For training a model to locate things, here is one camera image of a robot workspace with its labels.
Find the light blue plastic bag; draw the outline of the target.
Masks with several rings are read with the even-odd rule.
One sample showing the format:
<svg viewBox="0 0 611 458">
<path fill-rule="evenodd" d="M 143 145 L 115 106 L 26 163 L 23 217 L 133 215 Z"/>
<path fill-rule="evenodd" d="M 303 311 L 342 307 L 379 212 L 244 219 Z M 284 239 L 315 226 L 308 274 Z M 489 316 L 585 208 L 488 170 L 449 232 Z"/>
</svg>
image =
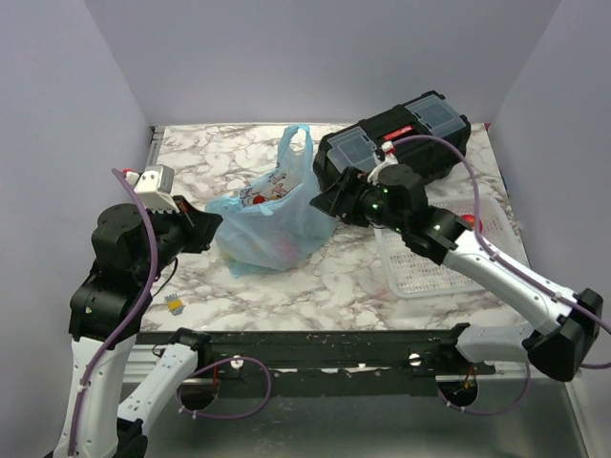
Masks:
<svg viewBox="0 0 611 458">
<path fill-rule="evenodd" d="M 282 183 L 288 191 L 286 196 L 243 207 L 238 193 L 234 197 L 214 198 L 206 204 L 206 212 L 223 218 L 215 241 L 233 277 L 284 272 L 329 240 L 336 220 L 309 204 L 320 192 L 313 157 L 309 127 L 289 126 L 281 137 L 274 169 L 247 185 Z"/>
</svg>

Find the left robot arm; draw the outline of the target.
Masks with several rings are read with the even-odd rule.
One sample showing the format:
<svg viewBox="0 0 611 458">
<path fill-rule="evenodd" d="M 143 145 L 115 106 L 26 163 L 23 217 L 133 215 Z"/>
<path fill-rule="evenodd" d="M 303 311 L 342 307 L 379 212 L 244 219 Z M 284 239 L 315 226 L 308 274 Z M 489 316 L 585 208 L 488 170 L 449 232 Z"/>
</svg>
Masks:
<svg viewBox="0 0 611 458">
<path fill-rule="evenodd" d="M 122 398 L 124 372 L 135 346 L 151 287 L 179 254 L 209 249 L 222 218 L 176 196 L 175 213 L 150 214 L 133 203 L 114 205 L 97 219 L 95 260 L 70 301 L 73 376 L 66 419 L 53 457 L 141 457 L 148 433 L 187 377 L 212 363 L 211 339 L 179 330 L 160 366 Z"/>
</svg>

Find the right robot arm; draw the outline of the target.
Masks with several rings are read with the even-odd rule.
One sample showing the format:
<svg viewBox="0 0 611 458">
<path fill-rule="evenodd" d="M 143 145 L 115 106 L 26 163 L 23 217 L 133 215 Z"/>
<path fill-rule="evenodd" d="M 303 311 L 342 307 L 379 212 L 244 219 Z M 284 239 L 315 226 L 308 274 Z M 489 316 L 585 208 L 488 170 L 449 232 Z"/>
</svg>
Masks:
<svg viewBox="0 0 611 458">
<path fill-rule="evenodd" d="M 429 204 L 421 176 L 408 166 L 388 166 L 373 182 L 347 167 L 310 204 L 346 224 L 390 229 L 414 254 L 470 278 L 526 320 L 522 326 L 467 325 L 439 350 L 446 371 L 458 374 L 472 363 L 528 363 L 570 382 L 583 366 L 600 332 L 601 296 L 591 289 L 576 293 L 504 258 L 465 219 Z"/>
</svg>

